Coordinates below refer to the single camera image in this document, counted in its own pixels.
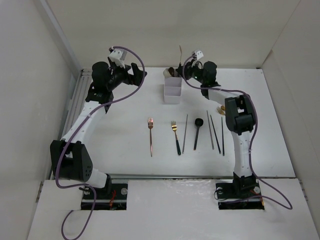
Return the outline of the white ceramic spoon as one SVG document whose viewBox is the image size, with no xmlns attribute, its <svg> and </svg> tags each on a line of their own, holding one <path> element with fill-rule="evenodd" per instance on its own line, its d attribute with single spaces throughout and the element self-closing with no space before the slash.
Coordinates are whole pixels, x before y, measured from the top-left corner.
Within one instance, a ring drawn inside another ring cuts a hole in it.
<svg viewBox="0 0 320 240">
<path fill-rule="evenodd" d="M 167 69 L 165 69 L 165 70 L 163 71 L 163 76 L 164 76 L 165 78 L 169 78 L 171 75 L 170 75 L 169 71 L 168 71 Z"/>
</svg>

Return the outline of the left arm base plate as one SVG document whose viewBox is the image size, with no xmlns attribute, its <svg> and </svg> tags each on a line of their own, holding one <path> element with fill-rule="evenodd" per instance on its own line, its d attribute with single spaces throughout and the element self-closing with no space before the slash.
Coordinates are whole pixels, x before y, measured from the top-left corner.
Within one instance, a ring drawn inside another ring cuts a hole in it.
<svg viewBox="0 0 320 240">
<path fill-rule="evenodd" d="M 82 191 L 81 210 L 90 210 L 94 202 L 94 193 L 89 187 L 80 187 Z M 111 185 L 110 193 L 96 188 L 94 210 L 125 211 L 127 209 L 128 182 L 116 181 Z"/>
</svg>

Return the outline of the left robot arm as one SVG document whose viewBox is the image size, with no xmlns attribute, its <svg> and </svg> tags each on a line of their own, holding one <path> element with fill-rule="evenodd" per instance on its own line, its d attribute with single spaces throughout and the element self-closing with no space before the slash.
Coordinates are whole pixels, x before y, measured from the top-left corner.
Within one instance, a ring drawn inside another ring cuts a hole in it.
<svg viewBox="0 0 320 240">
<path fill-rule="evenodd" d="M 115 103 L 113 90 L 122 83 L 140 88 L 146 76 L 146 70 L 139 69 L 135 63 L 121 67 L 112 61 L 100 61 L 92 66 L 83 109 L 61 140 L 53 140 L 50 144 L 52 172 L 56 180 L 78 181 L 87 188 L 92 187 L 103 199 L 111 195 L 111 177 L 94 168 L 86 143 L 111 104 Z"/>
</svg>

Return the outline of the brown wooden spoon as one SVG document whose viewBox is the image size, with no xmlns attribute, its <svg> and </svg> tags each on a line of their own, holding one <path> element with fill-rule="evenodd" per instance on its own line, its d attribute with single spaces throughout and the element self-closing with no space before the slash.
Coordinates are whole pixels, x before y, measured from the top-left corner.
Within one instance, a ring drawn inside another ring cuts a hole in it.
<svg viewBox="0 0 320 240">
<path fill-rule="evenodd" d="M 171 77 L 175 77 L 176 76 L 176 72 L 175 69 L 173 67 L 169 67 L 168 68 L 168 73 Z"/>
</svg>

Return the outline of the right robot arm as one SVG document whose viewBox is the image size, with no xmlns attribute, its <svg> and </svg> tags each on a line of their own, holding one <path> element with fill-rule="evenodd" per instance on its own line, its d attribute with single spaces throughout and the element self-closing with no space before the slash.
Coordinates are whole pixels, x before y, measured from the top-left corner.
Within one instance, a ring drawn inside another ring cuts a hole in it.
<svg viewBox="0 0 320 240">
<path fill-rule="evenodd" d="M 252 198 L 252 191 L 257 186 L 256 176 L 250 167 L 251 132 L 256 124 L 256 115 L 250 96 L 241 90 L 222 88 L 216 81 L 217 65 L 214 62 L 207 61 L 200 68 L 192 59 L 180 63 L 176 71 L 185 80 L 197 80 L 206 99 L 225 107 L 224 119 L 233 139 L 235 166 L 232 183 L 217 185 L 224 194 L 219 199 Z"/>
</svg>

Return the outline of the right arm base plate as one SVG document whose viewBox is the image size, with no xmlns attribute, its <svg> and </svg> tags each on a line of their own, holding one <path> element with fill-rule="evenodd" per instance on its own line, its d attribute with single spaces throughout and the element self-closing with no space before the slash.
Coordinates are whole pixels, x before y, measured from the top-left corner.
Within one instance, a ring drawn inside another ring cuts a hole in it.
<svg viewBox="0 0 320 240">
<path fill-rule="evenodd" d="M 256 181 L 246 189 L 239 189 L 231 181 L 215 184 L 214 198 L 219 210 L 264 210 L 261 188 Z"/>
</svg>

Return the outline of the black spoon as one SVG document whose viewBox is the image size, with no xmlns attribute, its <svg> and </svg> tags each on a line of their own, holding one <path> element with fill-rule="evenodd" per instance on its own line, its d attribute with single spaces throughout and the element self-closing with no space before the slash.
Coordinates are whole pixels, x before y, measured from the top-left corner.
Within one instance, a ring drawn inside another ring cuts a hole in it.
<svg viewBox="0 0 320 240">
<path fill-rule="evenodd" d="M 196 118 L 194 121 L 194 125 L 196 127 L 195 140 L 194 140 L 194 145 L 193 145 L 194 151 L 197 149 L 200 127 L 202 127 L 203 124 L 204 124 L 204 120 L 202 118 Z"/>
</svg>

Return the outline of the rose gold fork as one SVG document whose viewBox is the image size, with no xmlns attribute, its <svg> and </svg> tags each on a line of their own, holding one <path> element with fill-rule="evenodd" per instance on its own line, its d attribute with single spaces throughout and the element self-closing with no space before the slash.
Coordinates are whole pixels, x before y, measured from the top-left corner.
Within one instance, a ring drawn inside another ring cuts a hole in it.
<svg viewBox="0 0 320 240">
<path fill-rule="evenodd" d="M 153 139 L 152 139 L 152 129 L 154 127 L 154 122 L 151 117 L 147 120 L 148 123 L 148 129 L 149 129 L 149 143 L 150 143 L 150 156 L 153 156 Z"/>
</svg>

